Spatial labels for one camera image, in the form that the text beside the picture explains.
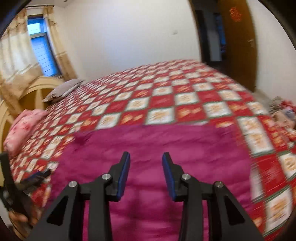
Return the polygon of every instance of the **curtain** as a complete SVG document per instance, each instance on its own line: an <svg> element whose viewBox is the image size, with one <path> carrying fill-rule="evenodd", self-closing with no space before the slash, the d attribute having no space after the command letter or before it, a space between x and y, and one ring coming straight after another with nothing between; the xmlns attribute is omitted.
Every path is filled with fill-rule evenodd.
<svg viewBox="0 0 296 241"><path fill-rule="evenodd" d="M27 11L23 9L0 39L0 94L13 116L22 111L18 99L24 90L43 75L32 48L27 22Z"/></svg>
<svg viewBox="0 0 296 241"><path fill-rule="evenodd" d="M54 20L52 6L44 7L43 18L46 23L47 35L49 37L55 60L62 72L64 80L67 81L71 79L77 79L77 75L61 43L59 32L57 29L57 23Z"/></svg>

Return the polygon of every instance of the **window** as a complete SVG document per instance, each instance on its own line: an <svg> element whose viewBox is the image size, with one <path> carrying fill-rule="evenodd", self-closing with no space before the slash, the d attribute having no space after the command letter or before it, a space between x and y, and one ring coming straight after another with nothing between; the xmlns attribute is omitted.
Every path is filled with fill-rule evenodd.
<svg viewBox="0 0 296 241"><path fill-rule="evenodd" d="M43 18L29 18L28 32L33 51L41 65L44 76L60 75L50 48Z"/></svg>

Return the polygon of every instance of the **ceiling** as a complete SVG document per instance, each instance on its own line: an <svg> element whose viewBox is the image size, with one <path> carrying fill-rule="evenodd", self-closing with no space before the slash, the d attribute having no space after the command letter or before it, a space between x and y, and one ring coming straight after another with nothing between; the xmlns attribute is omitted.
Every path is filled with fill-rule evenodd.
<svg viewBox="0 0 296 241"><path fill-rule="evenodd" d="M32 0L28 6L30 5L55 5L59 7L66 7L69 5L73 0Z"/></svg>

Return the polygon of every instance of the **pink pillow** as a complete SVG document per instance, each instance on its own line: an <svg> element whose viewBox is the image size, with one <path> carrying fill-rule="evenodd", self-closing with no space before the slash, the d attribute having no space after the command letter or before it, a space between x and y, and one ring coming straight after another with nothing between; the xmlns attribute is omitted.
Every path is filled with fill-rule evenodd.
<svg viewBox="0 0 296 241"><path fill-rule="evenodd" d="M24 110L15 119L3 144L10 157L18 155L23 144L31 137L37 123L47 114L45 110Z"/></svg>

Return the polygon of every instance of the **red checkered bedspread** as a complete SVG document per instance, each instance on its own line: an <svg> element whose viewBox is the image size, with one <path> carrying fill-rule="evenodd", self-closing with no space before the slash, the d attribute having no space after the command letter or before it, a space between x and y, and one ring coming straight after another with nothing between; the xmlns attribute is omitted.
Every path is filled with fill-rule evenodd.
<svg viewBox="0 0 296 241"><path fill-rule="evenodd" d="M202 63L180 60L111 74L77 88L48 108L49 115L12 160L15 180L58 166L76 131L130 124L212 123L235 125L237 140L253 159L252 219L266 240L289 217L296 201L294 144L281 138L267 111L251 93ZM33 200L44 206L50 178Z"/></svg>

